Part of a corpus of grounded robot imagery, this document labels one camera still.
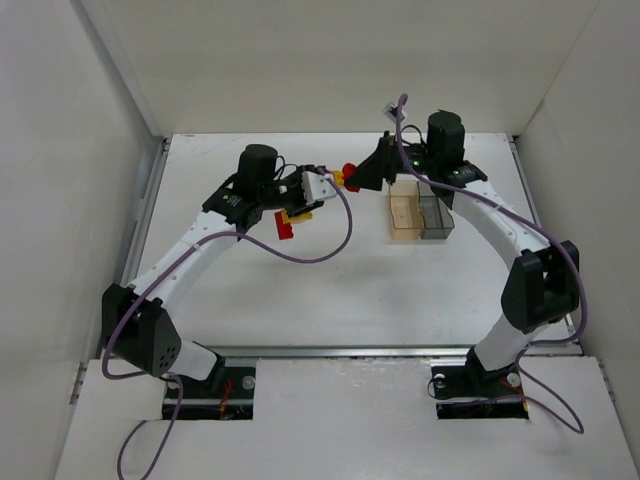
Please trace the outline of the red lego brick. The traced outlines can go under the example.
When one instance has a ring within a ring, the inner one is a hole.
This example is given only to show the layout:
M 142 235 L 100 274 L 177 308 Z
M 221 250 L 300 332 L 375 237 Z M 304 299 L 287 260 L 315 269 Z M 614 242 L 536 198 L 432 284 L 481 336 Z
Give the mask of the red lego brick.
M 343 187 L 352 193 L 359 193 L 361 188 L 359 186 L 354 186 L 349 183 L 350 179 L 357 171 L 357 166 L 352 163 L 345 163 L 342 167 L 342 178 L 343 178 Z

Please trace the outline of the red and yellow lego stack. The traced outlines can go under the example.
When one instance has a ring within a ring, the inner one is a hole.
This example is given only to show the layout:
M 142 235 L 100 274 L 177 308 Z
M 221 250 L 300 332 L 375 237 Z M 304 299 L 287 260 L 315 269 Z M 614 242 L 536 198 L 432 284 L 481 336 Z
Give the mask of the red and yellow lego stack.
M 282 209 L 274 213 L 276 231 L 279 240 L 289 240 L 294 238 L 293 226 L 295 224 L 309 221 L 313 218 L 310 212 L 303 213 L 298 216 L 291 217 L 287 211 Z

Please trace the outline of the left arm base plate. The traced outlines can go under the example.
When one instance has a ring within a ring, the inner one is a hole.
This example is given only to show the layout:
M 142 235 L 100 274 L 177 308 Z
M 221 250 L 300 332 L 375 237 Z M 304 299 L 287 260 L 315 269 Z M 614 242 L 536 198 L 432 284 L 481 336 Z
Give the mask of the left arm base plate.
M 256 388 L 256 365 L 226 365 L 212 380 L 198 381 L 180 376 L 183 395 L 178 403 L 178 386 L 167 386 L 162 402 L 163 420 L 170 420 L 176 406 L 178 420 L 252 420 Z

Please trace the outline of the grey transparent container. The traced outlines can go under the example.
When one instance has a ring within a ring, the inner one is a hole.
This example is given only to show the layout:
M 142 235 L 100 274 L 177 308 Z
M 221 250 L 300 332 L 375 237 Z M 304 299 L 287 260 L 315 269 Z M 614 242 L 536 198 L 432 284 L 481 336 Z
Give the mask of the grey transparent container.
M 424 183 L 418 184 L 418 197 L 419 211 L 424 222 L 421 239 L 446 240 L 455 228 L 447 206 Z

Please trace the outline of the orange transparent container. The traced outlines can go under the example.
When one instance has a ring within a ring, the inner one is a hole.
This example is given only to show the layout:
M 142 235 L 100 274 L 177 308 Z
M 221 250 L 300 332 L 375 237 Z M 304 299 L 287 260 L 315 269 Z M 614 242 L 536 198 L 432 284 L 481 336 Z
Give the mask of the orange transparent container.
M 420 211 L 416 181 L 401 180 L 388 188 L 390 235 L 393 241 L 414 242 L 421 239 L 424 219 Z

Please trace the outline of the yellow lego brick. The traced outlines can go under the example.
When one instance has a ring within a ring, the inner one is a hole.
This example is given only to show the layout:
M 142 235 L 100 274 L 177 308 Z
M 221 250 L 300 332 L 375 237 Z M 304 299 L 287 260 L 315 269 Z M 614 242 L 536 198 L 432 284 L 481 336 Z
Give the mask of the yellow lego brick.
M 332 176 L 333 176 L 334 182 L 338 186 L 344 185 L 344 174 L 341 171 L 332 171 Z

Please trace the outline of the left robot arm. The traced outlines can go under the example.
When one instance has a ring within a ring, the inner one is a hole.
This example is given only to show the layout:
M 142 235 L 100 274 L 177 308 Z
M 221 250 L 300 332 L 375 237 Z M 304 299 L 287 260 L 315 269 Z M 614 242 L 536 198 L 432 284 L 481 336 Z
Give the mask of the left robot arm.
M 248 237 L 264 212 L 294 218 L 323 206 L 336 194 L 329 171 L 301 165 L 282 176 L 279 154 L 250 144 L 237 170 L 202 204 L 185 234 L 145 273 L 128 285 L 113 284 L 102 297 L 104 356 L 116 356 L 138 374 L 180 375 L 209 382 L 224 363 L 212 350 L 181 337 L 174 324 L 180 302 L 226 251 Z

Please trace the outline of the aluminium rail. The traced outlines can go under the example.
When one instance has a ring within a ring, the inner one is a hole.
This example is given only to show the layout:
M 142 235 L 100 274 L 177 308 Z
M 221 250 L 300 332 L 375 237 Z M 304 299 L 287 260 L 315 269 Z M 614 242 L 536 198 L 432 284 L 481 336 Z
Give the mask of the aluminium rail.
M 450 358 L 465 357 L 470 346 L 216 346 L 213 350 L 228 357 L 255 359 Z

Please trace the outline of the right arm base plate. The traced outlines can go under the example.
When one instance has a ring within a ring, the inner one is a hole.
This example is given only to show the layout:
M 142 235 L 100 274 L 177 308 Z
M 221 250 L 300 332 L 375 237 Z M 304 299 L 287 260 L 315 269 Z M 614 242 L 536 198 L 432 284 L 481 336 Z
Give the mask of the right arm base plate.
M 528 420 L 519 372 L 510 368 L 478 380 L 464 365 L 435 365 L 428 388 L 439 420 Z

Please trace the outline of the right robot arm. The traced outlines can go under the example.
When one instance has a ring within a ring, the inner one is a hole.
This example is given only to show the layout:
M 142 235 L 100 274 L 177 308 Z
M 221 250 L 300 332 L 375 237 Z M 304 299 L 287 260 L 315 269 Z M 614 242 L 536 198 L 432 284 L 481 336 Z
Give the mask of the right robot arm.
M 549 240 L 504 206 L 487 175 L 465 160 L 464 141 L 460 116 L 437 111 L 419 143 L 406 145 L 399 132 L 385 132 L 363 162 L 342 169 L 351 191 L 379 191 L 400 174 L 427 178 L 435 197 L 469 222 L 509 269 L 501 315 L 489 333 L 468 351 L 464 365 L 433 368 L 439 399 L 495 398 L 513 391 L 508 377 L 516 373 L 519 355 L 549 325 L 576 310 L 580 300 L 577 247 Z

